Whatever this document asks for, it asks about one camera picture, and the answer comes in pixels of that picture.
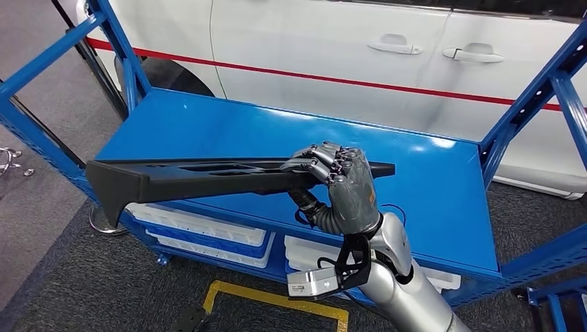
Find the blue metal shelf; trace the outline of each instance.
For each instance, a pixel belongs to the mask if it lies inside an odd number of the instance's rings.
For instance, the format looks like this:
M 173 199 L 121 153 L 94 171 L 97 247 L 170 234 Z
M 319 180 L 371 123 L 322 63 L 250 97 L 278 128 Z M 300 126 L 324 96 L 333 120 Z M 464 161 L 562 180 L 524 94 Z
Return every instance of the blue metal shelf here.
M 530 82 L 481 142 L 283 111 L 270 107 L 154 89 L 133 54 L 107 0 L 88 0 L 90 17 L 0 85 L 0 123 L 96 200 L 84 177 L 84 165 L 30 112 L 15 94 L 96 27 L 101 27 L 123 63 L 130 117 L 97 158 L 157 159 L 283 157 L 323 140 L 357 146 L 370 160 L 394 163 L 397 175 L 378 178 L 380 204 L 393 203 L 407 213 L 406 230 L 415 258 L 430 268 L 473 278 L 443 293 L 453 306 L 528 283 L 587 261 L 587 224 L 507 264 L 496 261 L 485 189 L 515 135 L 556 95 L 587 165 L 587 114 L 570 81 L 587 62 L 587 23 L 581 23 Z M 324 188 L 315 195 L 327 201 Z M 339 245 L 341 238 L 298 224 L 295 206 L 285 195 L 232 195 L 173 205 L 234 223 L 277 232 L 270 264 L 254 269 L 160 246 L 143 225 L 123 215 L 121 222 L 155 252 L 181 255 L 243 273 L 283 282 L 282 236 Z
M 473 142 L 153 88 L 96 159 L 278 157 L 324 140 L 360 147 L 370 160 L 396 164 L 394 176 L 375 180 L 377 200 L 406 211 L 410 244 L 423 265 L 434 259 L 443 270 L 499 276 Z M 323 186 L 314 194 L 328 200 Z M 191 203 L 206 216 L 342 242 L 297 222 L 297 206 L 287 194 L 209 197 L 190 200 L 183 209 Z M 454 238 L 459 241 L 447 241 Z

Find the car wheel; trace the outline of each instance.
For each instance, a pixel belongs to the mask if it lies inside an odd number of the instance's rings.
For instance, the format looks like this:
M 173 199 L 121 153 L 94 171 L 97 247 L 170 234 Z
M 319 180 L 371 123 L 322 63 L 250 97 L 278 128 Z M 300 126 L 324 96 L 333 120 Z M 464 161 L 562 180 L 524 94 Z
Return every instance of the car wheel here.
M 123 66 L 118 58 L 114 60 L 114 67 L 124 91 Z M 141 62 L 141 67 L 152 86 L 214 97 L 214 93 L 196 75 L 176 62 L 148 57 Z

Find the shelf surface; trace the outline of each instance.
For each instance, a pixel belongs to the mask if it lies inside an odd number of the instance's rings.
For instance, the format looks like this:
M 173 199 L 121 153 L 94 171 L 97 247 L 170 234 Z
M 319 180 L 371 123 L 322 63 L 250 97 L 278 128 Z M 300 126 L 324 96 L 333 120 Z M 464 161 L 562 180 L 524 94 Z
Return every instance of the shelf surface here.
M 401 218 L 423 266 L 462 275 L 498 277 L 477 144 L 375 124 L 152 89 L 97 160 L 287 157 L 329 140 L 362 148 L 369 160 L 396 164 L 374 181 L 381 211 Z M 313 193 L 328 202 L 324 186 Z M 176 207 L 266 226 L 312 241 L 340 244 L 294 219 L 286 194 L 238 194 L 174 202 Z

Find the white storage tray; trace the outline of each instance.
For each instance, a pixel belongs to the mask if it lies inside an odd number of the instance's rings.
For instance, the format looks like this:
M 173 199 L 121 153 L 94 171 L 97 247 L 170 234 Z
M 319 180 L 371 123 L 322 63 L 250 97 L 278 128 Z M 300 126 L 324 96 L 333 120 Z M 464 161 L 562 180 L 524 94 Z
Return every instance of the white storage tray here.
M 267 244 L 267 249 L 265 250 L 265 255 L 261 258 L 252 258 L 249 256 L 244 256 L 240 254 L 235 254 L 234 252 L 224 251 L 216 248 L 210 248 L 206 246 L 202 246 L 200 244 L 191 243 L 187 241 L 182 241 L 178 239 L 173 239 L 170 237 L 164 237 L 163 235 L 153 234 L 149 231 L 146 231 L 148 235 L 152 237 L 156 237 L 160 244 L 168 247 L 178 248 L 185 251 L 195 252 L 200 255 L 216 257 L 220 259 L 224 259 L 226 261 L 234 261 L 236 263 L 241 263 L 249 266 L 255 266 L 257 268 L 265 268 L 267 267 L 267 262 L 269 261 L 269 253 L 271 252 L 271 247 L 273 246 L 273 240 L 275 239 L 275 233 L 271 233 L 269 235 L 269 242 Z
M 243 243 L 258 247 L 263 244 L 266 230 L 237 225 L 199 214 L 172 209 L 158 204 L 130 203 L 126 207 L 132 215 L 142 221 L 171 228 L 178 228 L 209 237 Z
M 289 261 L 289 267 L 294 270 L 311 270 L 318 268 L 317 261 L 320 257 L 327 257 L 334 261 L 338 257 L 340 248 L 329 246 L 322 243 L 316 243 L 297 237 L 285 236 L 285 257 Z M 347 261 L 353 264 L 351 257 Z M 460 287 L 460 276 L 452 273 L 446 273 L 431 268 L 422 268 L 430 283 L 434 285 L 437 291 L 442 289 L 458 289 Z

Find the black cable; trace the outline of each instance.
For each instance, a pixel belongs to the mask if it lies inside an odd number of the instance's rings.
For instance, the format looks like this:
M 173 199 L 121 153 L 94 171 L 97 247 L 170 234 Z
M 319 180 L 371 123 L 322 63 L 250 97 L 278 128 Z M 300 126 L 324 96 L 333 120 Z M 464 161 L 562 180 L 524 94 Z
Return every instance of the black cable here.
M 327 257 L 320 257 L 318 258 L 318 268 L 322 268 L 322 262 L 326 261 L 327 263 L 331 263 L 332 265 L 336 265 L 336 262 L 333 259 L 327 258 Z M 374 313 L 375 315 L 378 315 L 379 317 L 383 318 L 384 320 L 387 320 L 389 322 L 389 319 L 387 317 L 385 317 L 384 315 L 382 315 L 381 313 L 375 311 L 373 308 L 370 308 L 369 306 L 366 306 L 365 304 L 361 303 L 359 300 L 357 300 L 354 296 L 352 296 L 349 292 L 347 292 L 346 290 L 343 291 L 344 295 L 347 295 L 349 299 L 351 299 L 354 303 L 358 304 L 361 308 L 368 310 L 372 313 Z
M 382 206 L 391 206 L 391 207 L 398 209 L 401 212 L 401 216 L 404 218 L 404 226 L 406 225 L 406 219 L 408 219 L 408 215 L 406 214 L 406 211 L 404 211 L 404 209 L 402 209 L 398 205 L 391 204 L 391 203 L 390 204 L 383 204 Z
M 383 318 L 384 320 L 390 322 L 390 320 L 385 317 L 383 314 L 375 311 L 373 308 L 370 308 L 368 306 L 366 306 L 365 304 L 361 303 L 359 300 L 357 300 L 356 298 L 354 298 L 349 292 L 347 291 L 343 291 L 344 295 L 347 295 L 354 303 L 358 304 L 361 308 L 365 309 L 365 310 L 369 310 L 372 313 L 374 313 L 375 315 L 378 315 L 379 317 Z

